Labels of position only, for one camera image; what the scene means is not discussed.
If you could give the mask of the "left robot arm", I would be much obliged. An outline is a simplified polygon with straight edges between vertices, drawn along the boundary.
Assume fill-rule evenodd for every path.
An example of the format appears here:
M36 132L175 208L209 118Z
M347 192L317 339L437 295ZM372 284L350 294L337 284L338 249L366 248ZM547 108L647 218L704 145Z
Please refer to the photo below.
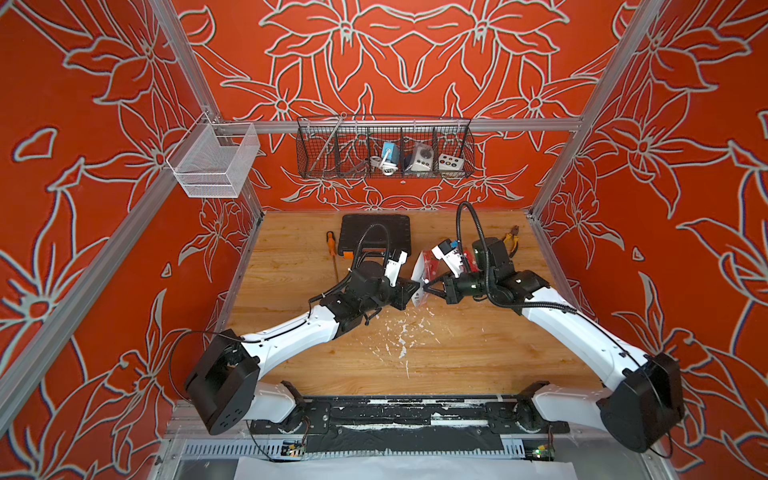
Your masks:
M303 398L287 382L263 377L287 360L349 333L387 307L404 310L421 288L399 275L400 263L364 261L310 299L309 310L260 332L224 330L212 339L184 382L206 430L219 435L243 420L293 425Z

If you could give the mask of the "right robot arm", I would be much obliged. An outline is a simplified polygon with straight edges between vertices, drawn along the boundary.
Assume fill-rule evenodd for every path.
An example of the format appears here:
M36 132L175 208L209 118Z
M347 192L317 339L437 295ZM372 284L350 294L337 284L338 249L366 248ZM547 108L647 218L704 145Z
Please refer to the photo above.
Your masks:
M477 265L470 266L460 238L433 248L449 271L428 281L425 293L457 304L465 298L510 310L541 327L578 357L600 380L597 390L566 388L540 381L515 400L517 427L539 433L553 422L587 426L611 435L630 451L652 450L670 437L685 408L677 360L650 354L588 318L538 274L517 270L502 240L485 235L473 206L463 201L456 213L469 213L478 234L473 244Z

